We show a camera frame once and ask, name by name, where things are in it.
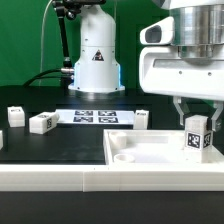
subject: white tray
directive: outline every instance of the white tray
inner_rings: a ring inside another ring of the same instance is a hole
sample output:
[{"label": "white tray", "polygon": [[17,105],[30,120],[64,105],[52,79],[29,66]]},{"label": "white tray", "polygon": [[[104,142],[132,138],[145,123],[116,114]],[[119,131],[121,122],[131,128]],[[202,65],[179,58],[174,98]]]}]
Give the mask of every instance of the white tray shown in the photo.
[{"label": "white tray", "polygon": [[[191,156],[184,151],[184,131],[105,130],[104,152],[107,165],[195,163],[195,152]],[[224,164],[224,156],[214,146],[206,153],[206,163]],[[116,155],[130,155],[134,162],[119,162]]]}]

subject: black cable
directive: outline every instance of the black cable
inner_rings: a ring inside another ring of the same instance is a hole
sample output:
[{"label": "black cable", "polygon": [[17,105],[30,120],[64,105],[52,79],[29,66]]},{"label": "black cable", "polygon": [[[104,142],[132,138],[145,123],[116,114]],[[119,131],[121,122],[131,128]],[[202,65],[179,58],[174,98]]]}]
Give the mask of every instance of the black cable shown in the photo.
[{"label": "black cable", "polygon": [[47,74],[50,74],[50,73],[55,73],[55,72],[61,72],[61,69],[60,68],[56,68],[56,69],[50,69],[50,70],[47,70],[47,71],[44,71],[44,72],[41,72],[40,74],[38,75],[35,75],[32,79],[29,79],[28,81],[26,81],[23,86],[24,87],[27,87],[29,86],[33,81],[35,81],[36,79],[44,76],[44,75],[47,75]]},{"label": "black cable", "polygon": [[70,79],[70,76],[67,76],[67,75],[58,75],[58,76],[47,76],[47,77],[36,77],[35,79],[33,78],[32,82],[35,81],[35,80],[38,80],[38,79],[61,79],[61,78],[69,78]]}]

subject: white cable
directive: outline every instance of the white cable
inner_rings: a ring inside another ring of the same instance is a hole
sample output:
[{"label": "white cable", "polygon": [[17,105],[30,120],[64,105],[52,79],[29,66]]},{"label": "white cable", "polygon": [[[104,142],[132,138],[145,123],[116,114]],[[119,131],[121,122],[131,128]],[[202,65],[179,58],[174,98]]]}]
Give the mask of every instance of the white cable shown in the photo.
[{"label": "white cable", "polygon": [[45,25],[46,25],[46,17],[47,17],[47,12],[48,9],[51,5],[51,2],[53,0],[50,0],[45,8],[44,11],[44,16],[43,16],[43,21],[42,21],[42,29],[41,29],[41,58],[40,58],[40,72],[43,72],[43,64],[44,64],[44,32],[45,32]]},{"label": "white cable", "polygon": [[114,21],[117,19],[117,0],[114,0]]}]

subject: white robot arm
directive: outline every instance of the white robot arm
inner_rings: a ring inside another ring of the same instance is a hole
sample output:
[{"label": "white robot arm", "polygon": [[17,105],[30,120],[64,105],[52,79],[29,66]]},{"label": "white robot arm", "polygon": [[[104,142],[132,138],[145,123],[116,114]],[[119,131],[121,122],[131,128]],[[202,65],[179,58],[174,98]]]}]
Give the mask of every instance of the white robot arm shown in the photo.
[{"label": "white robot arm", "polygon": [[223,0],[152,0],[157,6],[162,9],[176,9],[192,6],[203,5],[219,5],[223,4]]},{"label": "white robot arm", "polygon": [[224,101],[224,0],[152,0],[170,16],[140,34],[140,85],[145,92],[174,96],[181,115],[181,97],[215,101],[217,122]]},{"label": "white robot arm", "polygon": [[[62,72],[74,72],[74,82],[69,85],[71,95],[88,99],[111,98],[124,93],[120,83],[120,65],[115,59],[114,19],[99,4],[106,0],[59,0],[53,6],[59,18],[64,53]],[[81,16],[80,58],[71,67],[64,16],[75,19]]]}]

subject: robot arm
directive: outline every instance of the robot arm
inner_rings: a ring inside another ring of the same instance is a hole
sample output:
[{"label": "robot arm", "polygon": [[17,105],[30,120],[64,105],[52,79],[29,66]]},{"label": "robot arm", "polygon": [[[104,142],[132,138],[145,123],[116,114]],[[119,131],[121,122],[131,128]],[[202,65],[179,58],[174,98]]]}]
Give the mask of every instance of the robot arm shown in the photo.
[{"label": "robot arm", "polygon": [[140,33],[151,45],[140,55],[140,85],[145,92],[174,96],[184,125],[181,97],[213,100],[208,127],[220,129],[224,101],[224,0],[152,0],[170,17]]},{"label": "robot arm", "polygon": [[203,5],[219,5],[223,4],[223,0],[152,0],[158,7],[162,9],[176,9]]}]

